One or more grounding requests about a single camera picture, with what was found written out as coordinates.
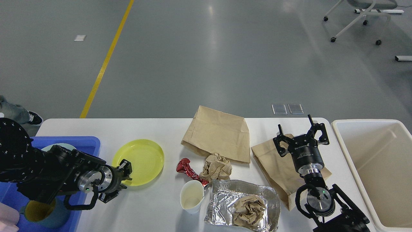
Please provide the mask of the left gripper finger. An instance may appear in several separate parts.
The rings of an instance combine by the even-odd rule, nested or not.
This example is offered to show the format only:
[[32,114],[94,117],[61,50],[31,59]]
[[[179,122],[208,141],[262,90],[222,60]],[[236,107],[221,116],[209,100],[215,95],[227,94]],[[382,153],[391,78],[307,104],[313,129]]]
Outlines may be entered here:
[[130,177],[132,171],[132,163],[123,159],[117,167],[118,181],[133,180],[133,178]]
[[113,187],[112,190],[101,193],[99,195],[99,200],[106,204],[117,197],[119,195],[119,192],[123,189],[127,189],[127,186],[124,184],[119,184],[118,186]]

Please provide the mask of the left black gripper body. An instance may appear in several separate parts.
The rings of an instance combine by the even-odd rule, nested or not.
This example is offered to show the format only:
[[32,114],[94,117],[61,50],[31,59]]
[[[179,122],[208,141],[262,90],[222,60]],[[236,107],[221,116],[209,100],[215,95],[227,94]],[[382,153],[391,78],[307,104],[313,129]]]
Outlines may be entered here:
[[99,170],[102,174],[98,185],[99,195],[105,191],[110,191],[113,187],[118,186],[122,181],[118,181],[117,167],[104,165]]

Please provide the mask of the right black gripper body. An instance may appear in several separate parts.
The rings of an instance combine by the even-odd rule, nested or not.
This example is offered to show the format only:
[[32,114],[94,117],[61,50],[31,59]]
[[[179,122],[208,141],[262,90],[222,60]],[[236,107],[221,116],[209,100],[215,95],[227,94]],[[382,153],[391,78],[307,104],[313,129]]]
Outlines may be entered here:
[[291,138],[287,151],[291,154],[295,170],[300,175],[319,173],[325,167],[314,136],[302,134]]

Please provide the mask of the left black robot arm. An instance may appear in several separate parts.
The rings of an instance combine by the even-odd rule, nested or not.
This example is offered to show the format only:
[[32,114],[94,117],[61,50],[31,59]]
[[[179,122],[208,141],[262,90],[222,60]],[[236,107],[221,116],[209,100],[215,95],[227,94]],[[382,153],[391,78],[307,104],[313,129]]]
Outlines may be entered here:
[[77,149],[53,145],[49,151],[32,146],[25,129],[9,118],[0,120],[1,182],[16,183],[32,201],[51,204],[64,195],[68,210],[93,209],[97,200],[107,203],[126,189],[132,164],[123,159],[118,167]]

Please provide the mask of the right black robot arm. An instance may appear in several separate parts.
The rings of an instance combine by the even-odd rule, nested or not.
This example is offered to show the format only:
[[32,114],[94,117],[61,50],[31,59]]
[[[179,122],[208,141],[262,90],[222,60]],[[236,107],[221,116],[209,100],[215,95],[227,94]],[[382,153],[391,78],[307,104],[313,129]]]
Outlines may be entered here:
[[369,219],[350,200],[342,189],[333,184],[328,188],[321,173],[325,167],[319,145],[330,143],[323,123],[315,123],[308,115],[311,124],[305,134],[289,138],[278,125],[279,132],[273,143],[281,157],[290,154],[295,171],[304,180],[297,189],[295,204],[297,210],[316,223],[314,232],[369,232]]

